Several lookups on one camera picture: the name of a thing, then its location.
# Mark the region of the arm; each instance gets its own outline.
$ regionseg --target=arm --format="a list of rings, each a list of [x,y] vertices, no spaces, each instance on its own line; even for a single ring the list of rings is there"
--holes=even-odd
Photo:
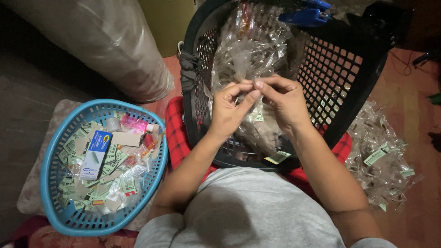
[[[182,214],[185,211],[220,146],[239,127],[247,111],[260,97],[260,92],[253,90],[238,106],[235,106],[233,98],[241,91],[250,91],[252,88],[253,85],[249,83],[230,83],[215,94],[212,123],[207,134],[159,187],[147,215],[147,222],[158,216]]]
[[[254,87],[264,95],[264,102],[275,109],[277,123],[289,137],[312,189],[328,211],[345,245],[350,247],[366,237],[381,238],[360,184],[338,162],[312,125],[302,85],[273,76],[259,79]]]

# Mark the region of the red plaid cloth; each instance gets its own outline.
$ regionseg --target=red plaid cloth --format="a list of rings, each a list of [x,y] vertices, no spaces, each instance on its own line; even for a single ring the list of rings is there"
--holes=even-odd
[[[183,98],[175,97],[170,100],[165,110],[166,128],[167,128],[167,145],[170,152],[171,170],[176,169],[182,160],[190,153],[190,143],[187,139],[187,131],[182,120],[184,114]],[[352,139],[348,133],[345,133],[340,141],[332,149],[332,152],[337,157],[340,163],[344,164],[346,158],[351,152]],[[219,166],[211,164],[203,181],[213,171],[217,170]],[[288,175],[285,175],[287,180],[303,190],[307,195],[316,199],[317,197],[312,190],[308,178],[302,168],[292,170]]]

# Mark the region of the staples box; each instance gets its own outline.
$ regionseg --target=staples box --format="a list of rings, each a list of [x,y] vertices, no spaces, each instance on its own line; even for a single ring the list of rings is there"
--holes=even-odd
[[[86,157],[80,170],[81,180],[96,180],[104,160],[112,134],[96,130],[87,148]]]

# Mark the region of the blue plastic basket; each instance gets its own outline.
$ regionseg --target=blue plastic basket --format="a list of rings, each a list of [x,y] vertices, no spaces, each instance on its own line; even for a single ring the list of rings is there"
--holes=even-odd
[[[161,141],[158,157],[153,160],[154,167],[144,176],[144,183],[141,184],[142,197],[135,206],[125,207],[111,218],[82,213],[75,210],[72,201],[64,208],[57,200],[57,187],[64,175],[59,172],[58,154],[64,142],[77,130],[82,123],[92,120],[103,124],[113,111],[130,113],[132,117],[146,120],[149,123],[158,124],[165,128],[162,120],[150,111],[133,104],[111,99],[98,99],[88,101],[74,109],[61,123],[52,137],[47,148],[43,165],[41,167],[40,191],[41,200],[45,213],[52,226],[62,234],[70,236],[102,236],[111,234],[125,227],[145,206],[152,194],[155,192],[161,180],[162,173],[167,162],[168,149],[165,136]]]

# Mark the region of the black plastic basket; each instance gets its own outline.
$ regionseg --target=black plastic basket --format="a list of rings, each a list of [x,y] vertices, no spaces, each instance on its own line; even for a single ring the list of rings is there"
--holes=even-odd
[[[190,21],[181,47],[184,117],[192,146],[204,136],[211,122],[203,84],[211,84],[220,28],[237,3],[207,0]],[[305,44],[305,61],[296,80],[303,85],[311,121],[332,148],[377,82],[388,48],[374,35],[339,20],[331,19],[322,27],[303,30],[310,35],[310,41]],[[281,150],[295,154],[292,145],[283,137],[281,140]],[[241,161],[235,157],[238,151],[252,152],[233,137],[223,144],[213,162],[221,167],[254,167],[267,171],[298,166],[294,163],[295,159],[278,165],[264,159],[259,162]]]

